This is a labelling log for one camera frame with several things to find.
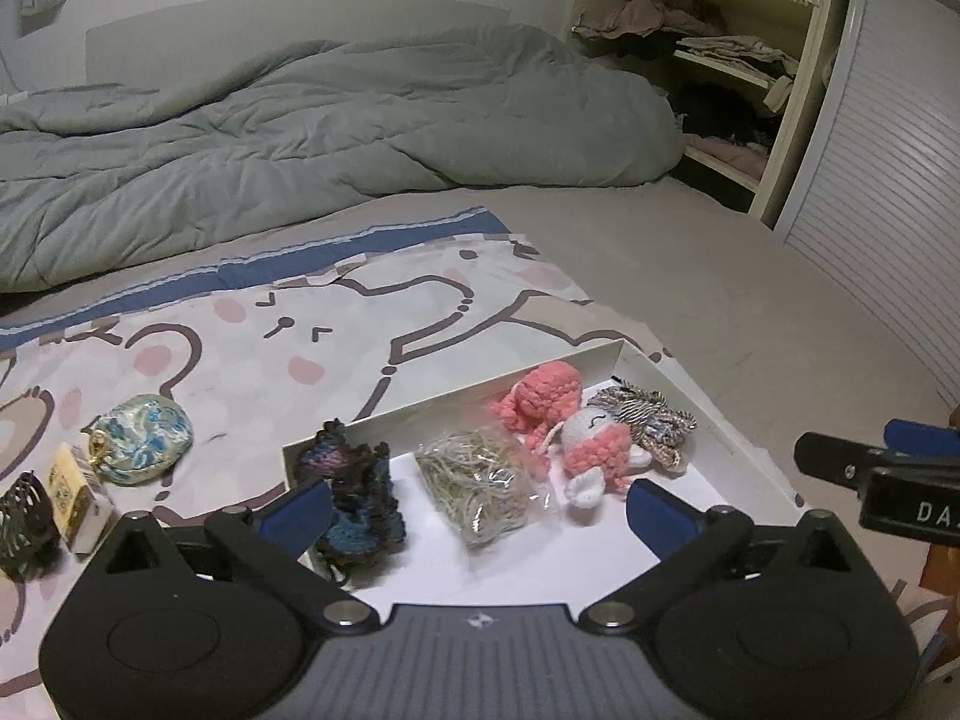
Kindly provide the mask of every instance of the pink clothing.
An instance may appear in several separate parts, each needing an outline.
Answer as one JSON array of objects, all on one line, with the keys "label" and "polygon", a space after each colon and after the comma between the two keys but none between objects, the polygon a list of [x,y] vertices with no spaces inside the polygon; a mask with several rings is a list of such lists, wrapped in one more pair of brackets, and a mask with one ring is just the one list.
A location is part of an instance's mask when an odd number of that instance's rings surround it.
[{"label": "pink clothing", "polygon": [[689,12],[698,10],[694,0],[669,1],[670,4],[661,0],[630,0],[608,14],[601,23],[585,23],[584,26],[611,39],[625,34],[645,37],[658,29],[697,37],[716,37],[723,34],[721,29]]},{"label": "pink clothing", "polygon": [[699,135],[686,134],[683,139],[688,146],[697,151],[716,157],[736,170],[760,181],[763,172],[767,169],[767,155],[750,146],[738,146],[736,143],[725,141],[723,138],[701,138]]}]

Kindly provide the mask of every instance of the sliding closet door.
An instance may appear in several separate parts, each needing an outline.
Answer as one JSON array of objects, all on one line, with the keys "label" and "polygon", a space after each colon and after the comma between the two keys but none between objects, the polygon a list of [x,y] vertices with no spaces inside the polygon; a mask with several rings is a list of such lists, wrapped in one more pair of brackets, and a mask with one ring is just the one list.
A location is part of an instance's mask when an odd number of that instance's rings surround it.
[{"label": "sliding closet door", "polygon": [[960,15],[933,0],[851,0],[776,232],[960,401]]}]

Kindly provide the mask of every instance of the wall shelf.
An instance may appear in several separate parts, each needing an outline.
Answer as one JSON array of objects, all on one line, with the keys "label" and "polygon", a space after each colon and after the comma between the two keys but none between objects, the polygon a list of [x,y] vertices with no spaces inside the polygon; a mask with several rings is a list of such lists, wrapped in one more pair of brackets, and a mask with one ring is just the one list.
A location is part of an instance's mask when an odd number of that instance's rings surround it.
[{"label": "wall shelf", "polygon": [[[611,11],[630,0],[573,0],[568,28],[576,23],[598,23]],[[800,66],[793,88],[782,110],[782,120],[763,178],[757,181],[697,149],[688,148],[683,172],[688,183],[710,194],[728,207],[749,212],[773,226],[784,207],[790,185],[800,167],[800,159],[824,96],[821,70],[839,43],[846,0],[705,0],[716,6],[728,33],[757,35],[762,40],[798,58]],[[578,50],[598,56],[612,52],[597,43],[579,42]],[[646,76],[669,92],[688,83],[728,81],[754,108],[761,110],[769,80],[750,71],[728,66],[710,57],[702,57],[674,47],[666,57],[654,59],[624,57],[621,69]]]},{"label": "wall shelf", "polygon": [[760,189],[760,181],[757,181],[754,177],[746,175],[745,172],[740,172],[736,170],[735,167],[731,167],[726,162],[722,162],[714,156],[710,156],[704,151],[699,151],[698,148],[693,148],[693,146],[687,146],[683,150],[683,156],[688,156],[690,159],[694,159],[699,162],[701,165],[706,165],[711,170],[716,170],[720,175],[726,176],[731,181],[736,181],[741,187],[749,189],[754,194],[757,193],[757,190]]}]

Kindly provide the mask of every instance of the white box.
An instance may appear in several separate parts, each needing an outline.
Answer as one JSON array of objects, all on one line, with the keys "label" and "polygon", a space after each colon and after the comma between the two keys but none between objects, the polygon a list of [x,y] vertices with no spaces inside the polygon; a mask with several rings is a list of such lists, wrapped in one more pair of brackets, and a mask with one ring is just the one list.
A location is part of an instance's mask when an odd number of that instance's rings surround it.
[{"label": "white box", "polygon": [[[696,416],[698,427],[683,450],[690,460],[688,472],[669,478],[653,471],[644,474],[647,478],[698,509],[728,503],[750,514],[758,524],[793,525],[800,518],[800,499],[785,477],[755,455],[728,423],[707,413],[629,343],[604,343],[561,359],[581,373],[584,397],[613,384],[611,377],[616,375],[643,389],[659,389],[671,406]],[[473,407],[505,394],[531,369],[515,370],[347,425],[344,432],[351,445],[390,445],[395,496],[407,523],[406,549],[388,560],[376,581],[349,587],[384,618],[394,603],[565,603],[576,615],[656,563],[631,533],[622,498],[613,494],[605,495],[600,507],[586,518],[582,512],[560,506],[553,517],[510,533],[481,557],[467,556],[453,528],[433,508],[413,452],[434,437],[475,427],[478,409]],[[296,457],[312,440],[309,437],[283,447],[288,485],[295,483]],[[552,479],[555,488],[562,490],[563,471],[557,466],[554,464]]]},{"label": "white box", "polygon": [[76,555],[89,555],[109,524],[113,502],[83,450],[61,442],[43,486],[53,503],[56,529],[67,549]]}]

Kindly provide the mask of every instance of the white headboard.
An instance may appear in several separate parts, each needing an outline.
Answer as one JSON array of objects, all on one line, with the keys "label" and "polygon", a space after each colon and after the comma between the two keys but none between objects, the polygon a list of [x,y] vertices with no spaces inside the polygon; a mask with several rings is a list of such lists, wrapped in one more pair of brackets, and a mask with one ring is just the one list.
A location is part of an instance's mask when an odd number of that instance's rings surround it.
[{"label": "white headboard", "polygon": [[510,11],[453,0],[209,0],[95,26],[86,81],[157,89],[298,41],[371,40],[507,23]]}]

